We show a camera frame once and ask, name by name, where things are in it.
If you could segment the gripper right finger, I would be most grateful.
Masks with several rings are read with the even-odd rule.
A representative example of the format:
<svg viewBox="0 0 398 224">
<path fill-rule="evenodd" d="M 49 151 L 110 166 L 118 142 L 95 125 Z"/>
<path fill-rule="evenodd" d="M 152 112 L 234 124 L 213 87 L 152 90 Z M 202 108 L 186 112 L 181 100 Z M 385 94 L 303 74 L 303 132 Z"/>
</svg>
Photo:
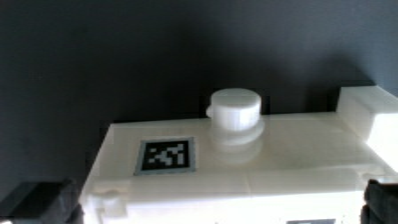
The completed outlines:
<svg viewBox="0 0 398 224">
<path fill-rule="evenodd" d="M 398 224 L 398 183 L 367 181 L 360 224 Z"/>
</svg>

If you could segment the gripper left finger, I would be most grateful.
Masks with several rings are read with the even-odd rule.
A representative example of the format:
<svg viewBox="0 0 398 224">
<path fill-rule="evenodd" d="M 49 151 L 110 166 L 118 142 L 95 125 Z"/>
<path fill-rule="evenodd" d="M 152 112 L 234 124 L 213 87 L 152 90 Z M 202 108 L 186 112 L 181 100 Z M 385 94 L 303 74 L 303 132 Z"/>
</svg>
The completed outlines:
<svg viewBox="0 0 398 224">
<path fill-rule="evenodd" d="M 78 188 L 70 179 L 17 185 L 0 200 L 0 224 L 83 224 Z"/>
</svg>

